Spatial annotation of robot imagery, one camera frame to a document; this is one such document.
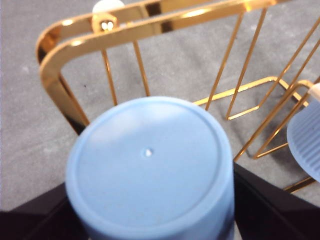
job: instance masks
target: blue bottle cap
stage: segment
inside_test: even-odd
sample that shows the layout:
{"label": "blue bottle cap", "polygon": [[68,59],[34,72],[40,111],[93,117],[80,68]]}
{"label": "blue bottle cap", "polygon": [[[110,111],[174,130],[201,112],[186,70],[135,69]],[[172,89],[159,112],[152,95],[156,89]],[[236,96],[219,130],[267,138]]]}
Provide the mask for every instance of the blue bottle cap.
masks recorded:
{"label": "blue bottle cap", "polygon": [[66,190],[92,239],[231,235],[233,162],[220,124],[171,97],[120,104],[92,122],[67,163]]}
{"label": "blue bottle cap", "polygon": [[300,167],[320,182],[320,101],[313,100],[293,116],[286,138]]}

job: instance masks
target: metal rod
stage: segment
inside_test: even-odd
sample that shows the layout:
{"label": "metal rod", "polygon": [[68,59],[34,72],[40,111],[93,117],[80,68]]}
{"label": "metal rod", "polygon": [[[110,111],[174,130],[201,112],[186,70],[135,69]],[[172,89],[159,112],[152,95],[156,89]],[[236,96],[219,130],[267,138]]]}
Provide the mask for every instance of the metal rod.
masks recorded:
{"label": "metal rod", "polygon": [[290,58],[289,62],[287,63],[287,65],[285,66],[285,68],[282,70],[282,72],[280,73],[280,75],[278,76],[277,80],[274,82],[274,84],[270,87],[270,89],[268,90],[268,92],[264,95],[263,99],[261,100],[261,102],[258,104],[259,107],[261,107],[266,100],[268,99],[269,95],[273,92],[273,90],[276,88],[278,81],[280,79],[282,79],[282,77],[285,75],[285,73],[288,71],[288,69],[291,67],[291,64],[293,63],[293,61],[296,59],[297,55],[300,53],[301,49],[304,47],[304,45],[306,44],[306,42],[309,40],[309,38],[311,37],[311,35],[314,33],[314,31],[316,30],[316,28],[318,27],[320,23],[320,17],[317,19],[317,21],[315,21],[314,25],[311,27],[311,29],[309,30],[309,32],[307,33],[307,35],[304,37],[303,41],[300,43],[299,47],[297,48],[297,50],[294,52],[293,56]]}
{"label": "metal rod", "polygon": [[[276,79],[277,79],[276,76],[268,76],[268,77],[261,78],[259,80],[249,82],[247,84],[243,84],[239,87],[239,92],[242,92],[242,91],[263,85],[263,84],[267,84],[269,82],[275,81]],[[286,86],[288,86],[288,84],[284,80],[279,82],[279,85],[281,85],[284,89],[286,89],[286,86],[283,86],[282,84],[285,84]],[[235,88],[229,89],[227,91],[216,93],[215,95],[212,96],[211,101],[215,101],[218,99],[229,97],[229,96],[233,95],[234,93],[235,93]],[[202,98],[198,101],[195,101],[194,104],[203,105],[203,104],[206,104],[208,102],[208,100],[209,100],[209,97],[205,97],[205,98]]]}
{"label": "metal rod", "polygon": [[[282,79],[280,79],[279,85],[285,90],[287,90],[289,88],[289,84]],[[301,96],[297,92],[294,92],[292,96],[296,101],[299,101],[301,99]],[[309,103],[307,101],[305,101],[303,103],[303,106],[305,106],[305,107],[307,107],[308,105],[309,105]]]}
{"label": "metal rod", "polygon": [[[280,111],[280,109],[291,98],[291,96],[294,94],[296,89],[298,89],[299,87],[302,87],[302,86],[306,87],[306,88],[311,88],[313,85],[314,84],[308,80],[300,80],[297,83],[295,83],[291,88],[289,88],[285,92],[284,96],[280,99],[278,104],[270,111],[268,116],[263,120],[263,122],[256,129],[256,131],[253,133],[253,135],[250,137],[250,139],[246,142],[246,144],[242,147],[242,149],[237,153],[237,155],[234,157],[233,160],[237,161],[240,158],[240,156],[248,149],[248,147],[251,145],[251,143],[260,135],[260,133],[266,128],[266,126],[274,118],[274,116]],[[301,103],[301,105],[302,105],[304,103],[304,101],[302,99],[303,98],[301,98],[301,100],[297,104]]]}
{"label": "metal rod", "polygon": [[149,97],[150,96],[150,90],[149,90],[148,80],[147,80],[144,64],[143,64],[143,61],[142,61],[139,44],[138,44],[137,41],[133,41],[133,47],[134,47],[135,56],[136,56],[136,59],[138,61],[138,65],[139,65],[139,69],[140,69],[140,73],[141,73],[143,86],[144,86],[144,90],[145,90],[145,95]]}
{"label": "metal rod", "polygon": [[241,116],[243,116],[243,115],[245,115],[245,114],[248,114],[248,113],[251,113],[251,112],[257,110],[258,108],[259,108],[258,106],[251,107],[251,108],[249,108],[249,109],[247,109],[247,110],[244,110],[244,111],[242,111],[242,112],[239,112],[239,113],[237,113],[237,114],[234,114],[234,115],[228,117],[228,120],[236,119],[236,118],[238,118],[238,117],[241,117]]}
{"label": "metal rod", "polygon": [[276,147],[274,147],[274,148],[271,148],[271,149],[268,150],[268,151],[265,151],[265,152],[263,152],[263,153],[260,153],[259,155],[256,156],[256,158],[257,158],[257,159],[258,159],[258,158],[261,158],[261,157],[263,157],[263,156],[265,156],[265,155],[268,155],[268,154],[270,154],[270,153],[273,153],[273,152],[275,152],[275,151],[277,151],[277,150],[279,150],[279,149],[282,149],[282,148],[284,148],[284,147],[286,147],[286,146],[288,146],[288,143],[287,143],[287,142],[284,143],[284,144],[281,144],[281,145],[279,145],[279,146],[276,146]]}
{"label": "metal rod", "polygon": [[317,48],[319,47],[320,44],[320,39],[316,42],[316,44],[314,45],[314,47],[312,48],[311,52],[309,53],[308,57],[305,59],[305,61],[303,62],[303,64],[301,65],[299,71],[297,72],[297,74],[294,76],[294,78],[292,79],[289,88],[297,81],[298,77],[300,76],[300,74],[302,73],[302,71],[304,70],[304,68],[306,67],[307,63],[309,62],[309,60],[312,58],[313,54],[315,53],[315,51],[317,50]]}
{"label": "metal rod", "polygon": [[106,50],[102,50],[101,51],[101,55],[102,55],[103,62],[104,62],[105,72],[106,72],[106,75],[108,77],[108,82],[109,82],[109,86],[110,86],[110,91],[111,91],[111,95],[112,95],[113,104],[117,105],[118,104],[117,103],[117,96],[116,96],[114,81],[113,81],[112,74],[111,74],[111,68],[110,68],[110,63],[109,63],[107,51]]}
{"label": "metal rod", "polygon": [[[131,26],[119,27],[109,32],[88,34],[72,38],[50,49],[47,54],[45,54],[46,51],[42,47],[37,51],[42,57],[45,56],[40,65],[40,78],[44,88],[50,97],[55,100],[55,104],[67,118],[68,122],[73,127],[75,127],[75,123],[79,123],[81,124],[81,127],[83,127],[87,124],[82,118],[83,110],[80,106],[76,105],[75,100],[68,94],[69,90],[61,84],[59,79],[62,67],[70,60],[95,51],[105,50],[121,44],[132,43],[133,41],[191,27],[214,19],[239,15],[240,13],[255,9],[267,8],[285,1],[286,0],[228,0],[223,2],[213,2],[205,6],[202,5],[195,7],[191,10],[186,9],[153,18],[146,18],[145,20],[134,22]],[[113,16],[121,22],[118,15],[115,14]],[[131,22],[133,19],[135,19],[133,16],[128,16],[125,20],[122,19],[122,21]],[[67,20],[67,23],[73,22],[74,20],[76,21],[77,19],[70,18]],[[57,23],[57,26],[67,23],[65,20],[60,21]],[[75,35],[74,33],[78,33],[79,31],[81,32],[84,29],[84,24],[88,25],[90,22],[86,23],[81,21],[79,24],[70,25],[73,30],[72,34],[70,33],[68,36],[72,37]],[[48,36],[46,33],[50,31],[50,29],[46,30],[44,35],[42,34],[40,36],[40,39]],[[59,31],[55,31],[55,40],[64,36],[64,31],[61,31],[60,28],[57,29]],[[46,38],[44,42],[46,44],[51,44],[51,35],[49,38]]]}
{"label": "metal rod", "polygon": [[206,106],[205,106],[205,110],[206,111],[208,111],[208,109],[210,107],[210,104],[211,104],[211,101],[212,101],[212,98],[213,98],[214,94],[216,93],[216,89],[217,89],[218,83],[219,83],[221,75],[222,75],[222,73],[223,73],[223,71],[225,69],[227,60],[229,58],[229,54],[231,52],[232,46],[234,45],[234,42],[235,42],[235,39],[236,39],[236,36],[237,36],[237,33],[238,33],[238,30],[239,30],[239,27],[240,27],[240,24],[242,22],[243,17],[244,17],[244,13],[240,13],[238,18],[237,18],[237,20],[236,20],[233,32],[232,32],[231,37],[230,37],[230,41],[229,41],[228,46],[226,48],[226,51],[224,53],[224,56],[223,56],[223,59],[222,59],[222,63],[220,65],[218,74],[217,74],[216,79],[215,79],[215,81],[213,83],[213,86],[212,86],[208,101],[207,101]]}
{"label": "metal rod", "polygon": [[260,152],[265,149],[265,147],[275,138],[275,136],[280,132],[280,130],[287,124],[287,122],[293,117],[293,115],[300,109],[304,102],[309,97],[309,94],[305,94],[292,108],[290,113],[282,120],[282,122],[276,127],[276,129],[269,135],[267,140],[262,144],[259,150],[254,154],[253,159],[257,159]]}
{"label": "metal rod", "polygon": [[[52,101],[57,106],[61,105],[60,110],[64,117],[69,121],[74,131],[80,135],[81,132],[89,125],[89,119],[61,73],[58,75],[58,83],[59,84],[55,84],[51,88],[46,88],[46,85],[43,86],[46,88],[45,90],[51,97]],[[59,91],[59,95],[58,97],[53,97],[52,93],[55,93],[56,91]]]}
{"label": "metal rod", "polygon": [[[320,77],[318,77],[317,80],[315,80],[315,82],[313,84],[317,84],[318,82],[320,82]],[[292,110],[290,111],[290,113],[283,119],[283,121],[276,127],[276,129],[270,134],[270,136],[267,138],[267,140],[263,143],[263,145],[259,148],[259,150],[254,154],[253,159],[257,159],[259,157],[262,157],[264,155],[266,155],[267,153],[261,153],[261,151],[263,149],[265,149],[265,147],[272,141],[272,139],[275,138],[275,136],[280,132],[280,130],[287,124],[287,122],[293,117],[293,115],[300,109],[300,107],[302,107],[302,105],[304,104],[304,102],[306,102],[306,100],[308,99],[309,94],[306,93],[303,95],[303,97],[301,97],[301,99],[294,105],[294,107],[292,108]],[[282,147],[284,147],[283,145],[275,147],[269,151],[267,151],[268,153],[274,152]]]}
{"label": "metal rod", "polygon": [[242,80],[243,80],[243,78],[245,76],[248,64],[250,62],[250,58],[252,56],[252,53],[254,51],[254,48],[255,48],[259,33],[260,33],[260,29],[262,27],[262,24],[264,23],[264,19],[265,19],[266,13],[267,13],[267,8],[262,9],[261,15],[260,15],[260,18],[259,18],[259,22],[258,22],[258,24],[256,26],[256,29],[255,29],[255,32],[254,32],[254,35],[253,35],[253,38],[252,38],[252,41],[251,41],[250,48],[248,50],[248,53],[246,55],[246,58],[245,58],[245,61],[244,61],[244,64],[243,64],[243,68],[241,70],[241,74],[240,74],[239,80],[238,80],[238,82],[236,84],[236,87],[235,87],[234,95],[232,96],[229,108],[228,108],[227,113],[225,115],[225,118],[227,120],[230,120],[230,113],[231,113],[232,107],[233,107],[233,105],[235,103],[239,87],[240,87],[240,85],[242,83]]}
{"label": "metal rod", "polygon": [[305,188],[306,186],[313,184],[316,180],[314,180],[312,177],[308,176],[305,179],[298,181],[290,186],[285,187],[283,190],[288,193],[295,193],[296,191]]}

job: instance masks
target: blue plastic container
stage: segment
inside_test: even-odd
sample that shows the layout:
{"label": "blue plastic container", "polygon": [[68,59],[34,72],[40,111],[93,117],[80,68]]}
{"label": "blue plastic container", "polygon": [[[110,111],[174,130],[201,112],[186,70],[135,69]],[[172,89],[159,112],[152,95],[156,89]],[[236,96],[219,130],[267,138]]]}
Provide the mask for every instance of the blue plastic container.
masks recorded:
{"label": "blue plastic container", "polygon": [[120,104],[67,163],[70,202],[93,240],[231,240],[233,161],[220,124],[176,98]]}
{"label": "blue plastic container", "polygon": [[320,102],[313,100],[290,120],[286,136],[298,164],[320,182]]}

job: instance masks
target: white knob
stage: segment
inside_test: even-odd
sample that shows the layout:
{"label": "white knob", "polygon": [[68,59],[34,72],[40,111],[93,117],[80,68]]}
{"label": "white knob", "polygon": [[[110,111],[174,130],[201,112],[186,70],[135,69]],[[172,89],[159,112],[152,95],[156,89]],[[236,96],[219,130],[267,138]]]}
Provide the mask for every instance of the white knob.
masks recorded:
{"label": "white knob", "polygon": [[320,83],[313,85],[308,93],[320,102]]}
{"label": "white knob", "polygon": [[92,9],[93,13],[108,12],[112,9],[123,7],[125,4],[120,0],[100,0]]}

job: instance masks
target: gold wire rack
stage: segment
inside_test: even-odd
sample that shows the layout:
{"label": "gold wire rack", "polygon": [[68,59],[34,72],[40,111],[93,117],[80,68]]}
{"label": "gold wire rack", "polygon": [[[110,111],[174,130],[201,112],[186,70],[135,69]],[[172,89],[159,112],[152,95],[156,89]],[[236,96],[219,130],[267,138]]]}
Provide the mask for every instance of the gold wire rack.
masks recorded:
{"label": "gold wire rack", "polygon": [[[287,0],[225,0],[212,3],[212,1],[209,0],[146,0],[128,4],[124,7],[120,7],[109,12],[89,13],[64,19],[52,24],[38,38],[36,44],[36,56],[40,65],[40,78],[45,90],[53,102],[65,116],[76,133],[80,134],[89,124],[89,120],[74,96],[66,79],[61,74],[61,69],[67,62],[79,56],[100,51],[105,65],[105,71],[108,78],[112,100],[114,105],[117,105],[118,100],[106,49],[121,44],[132,43],[141,73],[145,95],[150,96],[151,93],[149,90],[149,84],[144,69],[138,40],[172,32],[215,19],[237,15],[237,20],[215,81],[212,86],[208,86],[208,89],[211,89],[208,92],[209,96],[194,103],[197,105],[205,105],[205,109],[208,110],[213,101],[232,96],[225,115],[225,119],[230,121],[261,108],[276,86],[281,86],[285,90],[285,94],[276,104],[276,106],[269,112],[267,117],[262,121],[248,142],[237,153],[234,161],[237,161],[239,157],[247,150],[247,148],[275,117],[275,115],[288,102],[288,100],[294,99],[296,101],[294,107],[254,154],[253,158],[257,159],[288,145],[286,142],[277,147],[264,151],[268,144],[286,125],[290,118],[300,109],[300,107],[308,106],[307,99],[309,94],[306,93],[301,96],[298,94],[297,90],[299,88],[309,89],[315,83],[320,82],[320,77],[315,79],[313,82],[309,80],[298,81],[301,72],[316,52],[320,44],[320,39],[316,42],[292,81],[287,83],[283,80],[283,76],[291,67],[292,63],[301,52],[306,42],[310,39],[319,26],[319,17],[278,76],[267,76],[247,84],[242,84],[268,7],[286,1]],[[261,9],[260,17],[235,88],[216,93],[244,14],[246,12],[259,9]],[[246,91],[270,82],[272,82],[271,87],[265,93],[258,105],[231,115],[239,92]],[[314,181],[315,180],[311,177],[307,177],[302,181],[286,187],[285,190],[293,193],[313,183]]]}

